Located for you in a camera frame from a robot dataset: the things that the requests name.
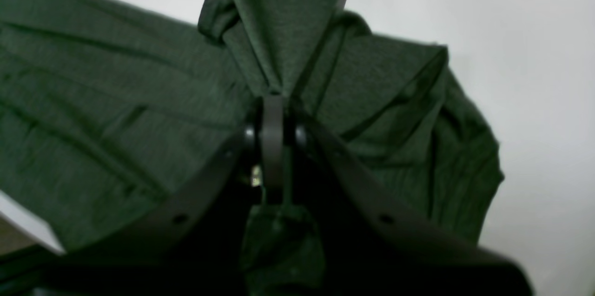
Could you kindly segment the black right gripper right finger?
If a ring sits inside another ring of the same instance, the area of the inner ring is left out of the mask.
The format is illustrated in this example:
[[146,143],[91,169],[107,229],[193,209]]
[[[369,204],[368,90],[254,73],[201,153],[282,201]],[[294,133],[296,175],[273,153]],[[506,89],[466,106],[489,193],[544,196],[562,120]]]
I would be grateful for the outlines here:
[[295,198],[314,216],[337,296],[531,296],[509,258],[442,230],[380,185],[345,143],[288,107],[295,126]]

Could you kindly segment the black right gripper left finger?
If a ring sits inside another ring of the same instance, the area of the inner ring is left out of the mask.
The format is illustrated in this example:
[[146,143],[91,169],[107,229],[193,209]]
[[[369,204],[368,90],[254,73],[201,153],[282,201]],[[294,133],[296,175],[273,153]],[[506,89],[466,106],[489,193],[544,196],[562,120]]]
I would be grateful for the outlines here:
[[39,296],[244,295],[238,261],[251,208],[284,190],[284,100],[247,122],[165,203],[43,273]]

